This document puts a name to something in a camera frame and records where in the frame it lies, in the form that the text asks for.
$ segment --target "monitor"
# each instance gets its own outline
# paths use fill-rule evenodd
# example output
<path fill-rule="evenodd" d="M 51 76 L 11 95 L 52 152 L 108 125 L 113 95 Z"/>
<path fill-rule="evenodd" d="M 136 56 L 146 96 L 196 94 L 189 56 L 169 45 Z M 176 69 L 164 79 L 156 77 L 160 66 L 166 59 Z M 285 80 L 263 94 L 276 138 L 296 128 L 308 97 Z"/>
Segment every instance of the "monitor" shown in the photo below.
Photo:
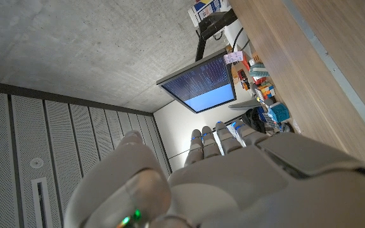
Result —
<path fill-rule="evenodd" d="M 231 65 L 222 49 L 157 81 L 168 94 L 194 113 L 236 100 Z"/>

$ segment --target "white wall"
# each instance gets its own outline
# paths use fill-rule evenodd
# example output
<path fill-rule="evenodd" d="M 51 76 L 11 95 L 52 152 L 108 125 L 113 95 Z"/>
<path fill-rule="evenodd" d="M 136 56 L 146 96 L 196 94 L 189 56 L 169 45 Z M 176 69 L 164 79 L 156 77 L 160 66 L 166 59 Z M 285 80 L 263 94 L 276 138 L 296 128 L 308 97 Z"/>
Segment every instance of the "white wall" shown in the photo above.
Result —
<path fill-rule="evenodd" d="M 233 111 L 228 108 L 229 105 L 248 101 L 251 98 L 249 93 L 241 88 L 240 83 L 236 84 L 234 88 L 236 90 L 236 101 L 199 114 L 191 112 L 178 101 L 173 101 L 154 113 L 165 151 L 173 164 L 182 165 L 184 163 L 183 161 L 176 161 L 176 158 L 172 157 L 189 150 L 191 133 L 194 129 L 202 130 L 205 125 L 212 129 L 218 121 L 227 122 L 245 112 Z"/>

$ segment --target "wooden desk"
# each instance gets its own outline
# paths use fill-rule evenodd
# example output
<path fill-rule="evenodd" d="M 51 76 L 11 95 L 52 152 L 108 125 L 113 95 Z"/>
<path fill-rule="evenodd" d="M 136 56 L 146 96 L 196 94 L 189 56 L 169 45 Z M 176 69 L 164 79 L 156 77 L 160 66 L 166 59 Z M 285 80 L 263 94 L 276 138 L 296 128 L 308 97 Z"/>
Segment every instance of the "wooden desk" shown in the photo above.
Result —
<path fill-rule="evenodd" d="M 358 0 L 350 0 L 344 4 L 356 1 Z M 365 161 L 365 123 L 282 0 L 230 0 L 229 2 L 302 134 Z M 330 15 L 324 12 L 325 7 L 329 7 L 327 4 L 336 1 L 293 0 L 293 2 L 298 9 L 301 9 L 303 15 L 308 14 L 307 19 L 310 20 L 308 23 L 313 31 L 318 30 L 318 33 L 315 32 L 317 35 L 324 35 L 325 47 L 330 42 L 339 42 L 338 45 L 330 44 L 330 47 L 328 46 L 330 49 L 327 50 L 329 53 L 333 50 L 348 55 L 341 60 L 342 54 L 336 53 L 333 59 L 365 103 L 365 95 L 362 96 L 365 85 L 360 85 L 359 89 L 355 86 L 356 83 L 365 83 L 365 76 L 358 81 L 355 79 L 355 73 L 349 75 L 353 68 L 343 71 L 343 68 L 361 66 L 361 64 L 354 66 L 356 65 L 354 61 L 357 59 L 346 60 L 353 58 L 356 51 L 354 49 L 348 51 L 352 48 L 351 44 L 341 44 L 346 38 L 342 39 L 340 36 L 332 39 L 336 33 L 325 32 L 325 29 L 336 29 L 336 26 L 323 26 L 327 23 L 339 23 L 324 17 Z M 346 9 L 359 10 L 351 6 Z M 346 13 L 345 17 L 353 16 L 350 12 Z"/>

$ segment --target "paper note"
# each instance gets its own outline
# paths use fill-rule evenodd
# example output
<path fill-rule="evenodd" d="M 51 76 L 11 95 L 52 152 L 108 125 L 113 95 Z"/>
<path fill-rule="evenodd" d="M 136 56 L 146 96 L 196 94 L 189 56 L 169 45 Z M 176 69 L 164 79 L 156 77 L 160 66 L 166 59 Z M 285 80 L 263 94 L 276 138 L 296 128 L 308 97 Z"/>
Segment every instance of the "paper note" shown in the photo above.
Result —
<path fill-rule="evenodd" d="M 223 56 L 223 58 L 225 59 L 226 64 L 233 63 L 235 61 L 243 61 L 243 52 L 237 51 L 237 52 L 225 54 Z"/>

